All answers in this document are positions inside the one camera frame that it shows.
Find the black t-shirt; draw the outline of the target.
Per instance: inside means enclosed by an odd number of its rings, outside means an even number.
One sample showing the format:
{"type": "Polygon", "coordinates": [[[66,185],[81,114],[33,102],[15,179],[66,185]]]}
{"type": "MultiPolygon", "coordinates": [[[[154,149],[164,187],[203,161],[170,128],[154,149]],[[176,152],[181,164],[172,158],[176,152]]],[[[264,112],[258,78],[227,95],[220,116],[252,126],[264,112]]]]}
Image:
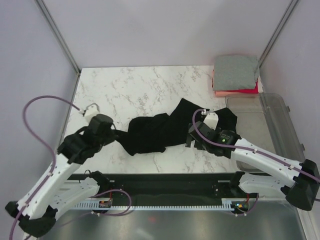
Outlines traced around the black t-shirt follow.
{"type": "MultiPolygon", "coordinates": [[[[202,107],[183,98],[171,115],[161,113],[153,117],[140,116],[132,119],[127,131],[115,130],[116,141],[131,156],[163,153],[167,147],[186,144],[189,124],[193,124],[197,133],[203,137],[196,127],[196,122],[204,121],[201,111],[202,107]]],[[[206,151],[218,157],[230,158],[234,145],[241,139],[236,132],[238,118],[227,107],[216,110],[215,113],[218,115],[216,128],[221,128],[221,132],[217,142],[205,140],[221,147],[221,150],[206,151]]]]}

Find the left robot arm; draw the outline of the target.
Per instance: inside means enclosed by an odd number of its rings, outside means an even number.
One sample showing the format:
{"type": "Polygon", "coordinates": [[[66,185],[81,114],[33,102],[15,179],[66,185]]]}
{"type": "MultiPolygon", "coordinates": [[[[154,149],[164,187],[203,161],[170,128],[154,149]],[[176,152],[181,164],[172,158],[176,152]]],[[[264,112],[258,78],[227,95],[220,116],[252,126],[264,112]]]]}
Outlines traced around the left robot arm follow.
{"type": "Polygon", "coordinates": [[[73,188],[58,193],[65,181],[98,153],[102,147],[115,141],[113,120],[96,113],[86,118],[88,125],[64,138],[57,152],[52,152],[52,163],[32,189],[20,200],[10,201],[5,206],[28,236],[40,238],[46,235],[56,221],[77,203],[98,195],[106,196],[110,191],[107,178],[94,171],[73,188]]]}

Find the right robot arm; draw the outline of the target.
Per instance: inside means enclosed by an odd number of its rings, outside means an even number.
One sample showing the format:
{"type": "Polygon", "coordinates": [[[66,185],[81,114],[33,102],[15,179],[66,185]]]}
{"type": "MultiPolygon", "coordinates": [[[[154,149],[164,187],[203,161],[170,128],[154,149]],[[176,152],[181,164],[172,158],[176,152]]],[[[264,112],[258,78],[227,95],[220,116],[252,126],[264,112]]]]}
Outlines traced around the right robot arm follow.
{"type": "Polygon", "coordinates": [[[229,184],[233,196],[275,193],[298,209],[312,210],[320,189],[320,173],[312,160],[300,162],[281,157],[252,144],[234,131],[213,129],[201,121],[189,124],[188,136],[210,154],[251,165],[266,174],[255,176],[237,172],[235,180],[229,184]]]}

